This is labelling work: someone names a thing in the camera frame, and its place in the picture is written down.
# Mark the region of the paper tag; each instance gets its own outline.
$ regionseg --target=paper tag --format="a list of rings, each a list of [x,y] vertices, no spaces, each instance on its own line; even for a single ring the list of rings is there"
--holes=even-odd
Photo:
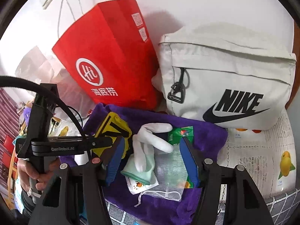
[[[145,27],[139,29],[139,34],[141,35],[141,38],[144,42],[148,39]]]
[[[132,16],[133,21],[134,21],[134,23],[137,27],[139,27],[143,24],[143,20],[142,20],[142,17],[140,15],[140,13],[134,13],[131,16]]]
[[[151,176],[151,180],[150,180],[151,184],[150,185],[143,185],[141,182],[135,181],[129,177],[125,177],[125,178],[126,178],[128,189],[129,189],[130,193],[132,193],[132,194],[139,194],[145,190],[149,190],[149,189],[159,185],[154,172],[152,173],[152,176]]]

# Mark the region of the white wall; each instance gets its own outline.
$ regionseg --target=white wall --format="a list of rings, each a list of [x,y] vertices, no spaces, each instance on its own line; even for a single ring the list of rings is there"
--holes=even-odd
[[[68,0],[76,19],[81,16],[78,0]],[[103,0],[82,0],[88,11]],[[172,33],[183,25],[225,21],[247,26],[275,35],[291,51],[293,20],[277,0],[137,0],[145,18],[155,48],[160,37]],[[39,0],[29,0],[9,25],[0,40],[0,73],[14,75],[22,57],[34,46],[50,55],[57,41],[57,21],[61,0],[53,0],[42,10]],[[60,25],[63,33],[73,22],[64,3]],[[31,97],[17,91],[20,100]]]

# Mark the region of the drawstring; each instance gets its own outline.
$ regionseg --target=drawstring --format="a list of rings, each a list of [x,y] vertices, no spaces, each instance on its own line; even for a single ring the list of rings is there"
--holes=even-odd
[[[177,191],[171,191],[171,192],[164,192],[164,191],[156,191],[156,190],[145,190],[145,191],[143,191],[142,193],[140,193],[140,195],[139,195],[139,198],[138,198],[138,201],[139,201],[139,203],[137,204],[137,205],[135,205],[134,207],[138,207],[142,202],[141,202],[141,199],[142,199],[142,195],[143,194],[145,194],[145,193],[155,193],[155,194],[157,194],[158,196],[160,196],[160,197],[162,197],[162,198],[164,198],[164,199],[167,199],[167,200],[174,200],[174,201],[181,201],[181,194],[179,193],[179,192],[177,192]],[[170,198],[168,198],[168,197],[166,197],[165,195],[163,196],[163,195],[161,195],[161,194],[159,194],[159,193],[163,193],[163,194],[172,194],[172,193],[177,193],[178,195],[179,195],[179,198],[178,199],[170,199]]]
[[[59,39],[59,24],[60,24],[60,17],[62,15],[62,4],[63,3],[64,3],[64,0],[61,0],[60,9],[59,9],[59,15],[58,15],[58,22],[57,22],[57,37],[58,37],[58,39]],[[69,7],[69,9],[71,11],[71,14],[72,14],[72,17],[73,17],[74,21],[76,21],[74,13],[72,11],[72,8],[71,8],[70,3],[68,2],[68,0],[66,0],[66,3],[67,3],[67,5],[68,5],[68,7]]]

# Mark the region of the white plastic bag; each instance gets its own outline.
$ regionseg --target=white plastic bag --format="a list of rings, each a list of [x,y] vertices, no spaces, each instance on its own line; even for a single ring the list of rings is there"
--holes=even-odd
[[[31,49],[19,63],[15,75],[39,83],[57,84],[60,99],[76,109],[82,118],[95,108],[95,103],[84,90],[73,80],[64,66],[55,58],[47,59],[37,46]],[[70,118],[60,108],[56,108],[55,116],[70,121]]]

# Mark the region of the blue gripper pad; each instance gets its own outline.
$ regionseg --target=blue gripper pad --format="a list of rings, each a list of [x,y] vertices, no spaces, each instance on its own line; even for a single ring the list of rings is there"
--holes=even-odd
[[[187,170],[187,174],[189,175],[190,181],[194,184],[195,188],[200,186],[200,181],[198,177],[198,166],[196,165],[194,158],[184,140],[181,138],[179,143],[179,150],[182,156],[185,168]]]
[[[115,150],[114,155],[112,156],[109,164],[107,165],[106,179],[105,179],[107,186],[109,186],[110,183],[115,180],[124,150],[125,150],[125,139],[122,138]]]

